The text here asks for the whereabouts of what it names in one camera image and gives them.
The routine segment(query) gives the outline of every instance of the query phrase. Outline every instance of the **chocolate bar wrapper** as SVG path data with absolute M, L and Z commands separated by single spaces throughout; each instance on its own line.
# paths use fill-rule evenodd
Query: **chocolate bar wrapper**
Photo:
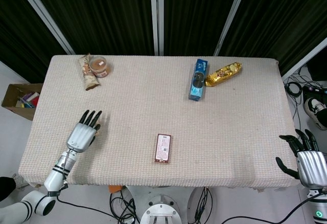
M 232 63 L 227 65 L 223 68 L 218 69 L 212 74 L 209 74 L 205 78 L 205 85 L 206 86 L 216 86 L 225 80 L 230 79 L 234 75 L 240 72 L 242 64 L 239 62 Z
M 78 63 L 80 64 L 83 75 L 84 75 L 84 89 L 85 90 L 90 90 L 90 89 L 93 89 L 94 87 L 100 85 L 97 78 L 91 71 L 89 62 L 90 62 L 90 53 L 85 55 L 84 57 L 81 57 L 80 59 L 78 59 Z

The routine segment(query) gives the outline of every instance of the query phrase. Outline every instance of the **sneaker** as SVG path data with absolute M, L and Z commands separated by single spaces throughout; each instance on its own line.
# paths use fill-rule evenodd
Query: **sneaker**
M 24 187 L 28 186 L 29 183 L 27 181 L 24 180 L 24 178 L 18 174 L 14 174 L 12 176 L 12 178 L 14 179 L 15 183 L 16 183 L 16 189 L 17 190 L 21 190 Z
M 306 100 L 305 111 L 306 111 L 307 115 L 309 115 L 315 121 L 315 124 L 319 129 L 326 131 L 327 127 L 322 125 L 321 122 L 317 118 L 317 114 L 324 109 L 327 109 L 326 105 L 324 103 L 321 103 L 317 99 L 309 98 Z

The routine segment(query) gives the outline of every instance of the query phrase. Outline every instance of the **cardboard box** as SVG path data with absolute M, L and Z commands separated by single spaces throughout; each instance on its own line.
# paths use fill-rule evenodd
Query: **cardboard box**
M 24 117 L 33 120 L 36 108 L 17 108 L 18 97 L 23 97 L 32 92 L 41 94 L 43 84 L 10 84 L 1 106 Z

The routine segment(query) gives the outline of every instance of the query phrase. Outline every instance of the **table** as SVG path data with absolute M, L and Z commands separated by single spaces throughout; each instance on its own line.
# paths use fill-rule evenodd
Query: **table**
M 87 109 L 102 110 L 100 134 L 80 154 L 70 184 L 286 187 L 277 166 L 295 158 L 278 135 L 294 134 L 277 61 L 200 57 L 213 72 L 243 70 L 198 101 L 188 99 L 198 57 L 104 56 L 112 72 L 83 89 L 82 55 L 54 56 L 43 85 L 19 173 L 42 184 Z M 170 162 L 155 163 L 157 134 L 172 135 Z

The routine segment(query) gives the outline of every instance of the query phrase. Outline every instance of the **blue box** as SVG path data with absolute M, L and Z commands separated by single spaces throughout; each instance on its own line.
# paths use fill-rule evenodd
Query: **blue box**
M 202 97 L 207 66 L 207 61 L 204 61 L 202 59 L 198 59 L 196 61 L 192 83 L 190 87 L 189 99 L 198 101 Z

